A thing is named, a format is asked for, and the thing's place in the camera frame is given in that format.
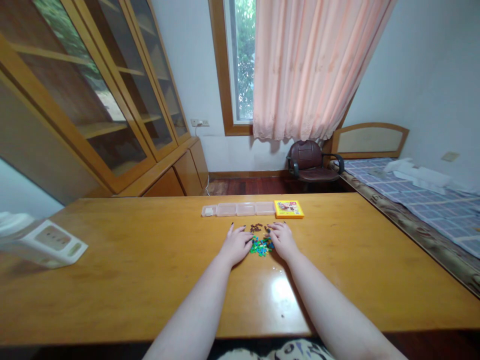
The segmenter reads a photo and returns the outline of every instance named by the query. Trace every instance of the yellow box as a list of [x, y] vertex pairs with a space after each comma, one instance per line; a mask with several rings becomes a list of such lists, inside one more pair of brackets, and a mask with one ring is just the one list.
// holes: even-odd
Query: yellow box
[[303, 219], [304, 212], [297, 200], [275, 200], [275, 217], [277, 219]]

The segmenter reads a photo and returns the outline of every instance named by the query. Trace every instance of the wooden headboard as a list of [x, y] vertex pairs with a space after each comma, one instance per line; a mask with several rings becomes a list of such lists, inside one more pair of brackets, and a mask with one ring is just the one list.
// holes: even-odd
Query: wooden headboard
[[365, 122], [336, 130], [333, 154], [344, 159], [398, 158], [409, 130], [386, 122]]

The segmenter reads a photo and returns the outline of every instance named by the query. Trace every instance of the hand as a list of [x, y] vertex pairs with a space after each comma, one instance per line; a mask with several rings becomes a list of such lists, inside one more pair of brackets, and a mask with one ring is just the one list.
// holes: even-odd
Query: hand
[[267, 226], [273, 229], [269, 232], [270, 238], [275, 246], [275, 250], [282, 259], [288, 263], [291, 258], [300, 253], [300, 250], [295, 243], [292, 230], [290, 230], [285, 222], [274, 222]]
[[251, 232], [244, 232], [244, 230], [245, 225], [234, 230], [234, 223], [232, 222], [218, 254], [223, 260], [227, 261], [230, 267], [242, 261], [252, 248], [250, 239], [254, 235]]

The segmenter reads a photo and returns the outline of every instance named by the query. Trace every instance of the chair armrest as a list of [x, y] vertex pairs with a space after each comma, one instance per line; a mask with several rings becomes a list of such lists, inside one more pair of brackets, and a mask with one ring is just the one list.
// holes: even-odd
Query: chair armrest
[[299, 174], [299, 163], [292, 159], [290, 156], [287, 156], [286, 159], [288, 160], [288, 172], [292, 174], [294, 177], [298, 178]]
[[336, 159], [338, 160], [338, 174], [339, 175], [342, 174], [345, 171], [345, 164], [344, 164], [344, 158], [343, 157], [341, 157], [338, 154], [326, 154], [326, 153], [324, 153], [322, 155], [336, 157]]

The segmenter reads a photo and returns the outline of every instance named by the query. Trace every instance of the tree foliage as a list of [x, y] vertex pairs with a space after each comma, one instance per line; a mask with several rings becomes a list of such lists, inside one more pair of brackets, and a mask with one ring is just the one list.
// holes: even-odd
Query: tree foliage
[[256, 0], [235, 0], [238, 107], [241, 119], [254, 114]]
[[79, 69], [89, 80], [93, 80], [96, 87], [106, 87], [100, 75], [99, 69], [90, 57], [80, 38], [77, 29], [72, 24], [70, 17], [59, 0], [34, 0], [33, 2], [52, 29], [55, 36], [61, 42], [69, 55], [90, 61], [86, 65], [79, 65]]

